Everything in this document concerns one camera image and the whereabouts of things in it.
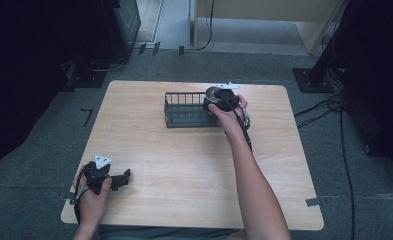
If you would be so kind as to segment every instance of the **metal basket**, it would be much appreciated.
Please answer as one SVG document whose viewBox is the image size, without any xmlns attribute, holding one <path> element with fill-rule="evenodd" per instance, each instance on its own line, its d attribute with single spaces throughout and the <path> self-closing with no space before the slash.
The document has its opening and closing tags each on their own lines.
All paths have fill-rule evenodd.
<svg viewBox="0 0 393 240">
<path fill-rule="evenodd" d="M 167 128 L 217 127 L 217 117 L 203 109 L 204 92 L 165 93 Z"/>
</svg>

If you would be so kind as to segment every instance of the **person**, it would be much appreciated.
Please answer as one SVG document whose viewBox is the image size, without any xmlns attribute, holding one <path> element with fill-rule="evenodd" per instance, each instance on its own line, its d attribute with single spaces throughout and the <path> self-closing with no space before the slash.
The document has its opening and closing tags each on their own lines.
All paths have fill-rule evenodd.
<svg viewBox="0 0 393 240">
<path fill-rule="evenodd" d="M 236 108 L 236 112 L 243 118 L 241 109 L 246 109 L 248 103 L 243 96 L 237 96 L 240 108 Z M 253 156 L 235 114 L 224 112 L 214 104 L 208 107 L 218 117 L 231 148 L 246 238 L 291 239 L 280 204 Z M 106 211 L 111 183 L 112 180 L 107 178 L 100 195 L 87 191 L 80 198 L 81 223 L 75 232 L 75 240 L 92 239 Z"/>
</svg>

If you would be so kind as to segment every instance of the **forearm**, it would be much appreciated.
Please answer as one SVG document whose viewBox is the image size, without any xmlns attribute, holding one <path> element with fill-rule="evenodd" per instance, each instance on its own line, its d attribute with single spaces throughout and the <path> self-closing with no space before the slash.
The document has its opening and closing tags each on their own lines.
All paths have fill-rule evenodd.
<svg viewBox="0 0 393 240">
<path fill-rule="evenodd" d="M 91 240 L 97 230 L 97 225 L 94 224 L 81 224 L 74 234 L 74 240 Z"/>
<path fill-rule="evenodd" d="M 281 207 L 259 169 L 244 135 L 233 131 L 228 141 L 233 154 L 243 223 L 249 239 L 290 239 Z"/>
</svg>

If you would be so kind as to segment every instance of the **table top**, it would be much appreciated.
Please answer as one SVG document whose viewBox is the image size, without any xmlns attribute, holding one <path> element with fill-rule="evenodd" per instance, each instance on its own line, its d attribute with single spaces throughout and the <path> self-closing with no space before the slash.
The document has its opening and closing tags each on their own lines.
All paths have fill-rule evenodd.
<svg viewBox="0 0 393 240">
<path fill-rule="evenodd" d="M 102 224 L 243 228 L 230 147 L 221 128 L 167 128 L 166 92 L 204 92 L 214 84 L 113 81 L 81 165 L 98 154 L 112 158 L 110 175 L 128 168 L 128 186 L 111 192 Z M 273 188 L 291 230 L 324 226 L 286 89 L 245 85 L 254 156 Z M 67 201 L 63 222 L 76 223 Z"/>
</svg>

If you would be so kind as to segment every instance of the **tape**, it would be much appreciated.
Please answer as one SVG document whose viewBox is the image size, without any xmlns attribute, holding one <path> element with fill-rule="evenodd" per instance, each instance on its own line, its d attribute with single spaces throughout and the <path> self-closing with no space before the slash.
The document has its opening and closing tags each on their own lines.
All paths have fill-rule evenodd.
<svg viewBox="0 0 393 240">
<path fill-rule="evenodd" d="M 139 55 L 144 53 L 145 50 L 146 50 L 146 43 L 140 46 Z"/>
<path fill-rule="evenodd" d="M 87 116 L 86 122 L 84 123 L 83 127 L 87 126 L 87 123 L 89 123 L 90 117 L 93 114 L 92 109 L 81 109 L 82 112 L 89 112 L 89 115 Z"/>
<path fill-rule="evenodd" d="M 155 56 L 156 54 L 158 54 L 158 51 L 159 51 L 159 45 L 161 45 L 161 42 L 157 42 L 157 43 L 155 43 L 155 47 L 153 48 L 153 53 L 152 53 L 152 56 Z"/>
<path fill-rule="evenodd" d="M 308 207 L 321 206 L 321 201 L 318 198 L 306 199 L 305 202 L 306 202 L 306 205 L 308 205 Z"/>
<path fill-rule="evenodd" d="M 184 54 L 184 46 L 180 46 L 179 50 L 178 50 L 178 55 L 183 55 Z"/>
</svg>

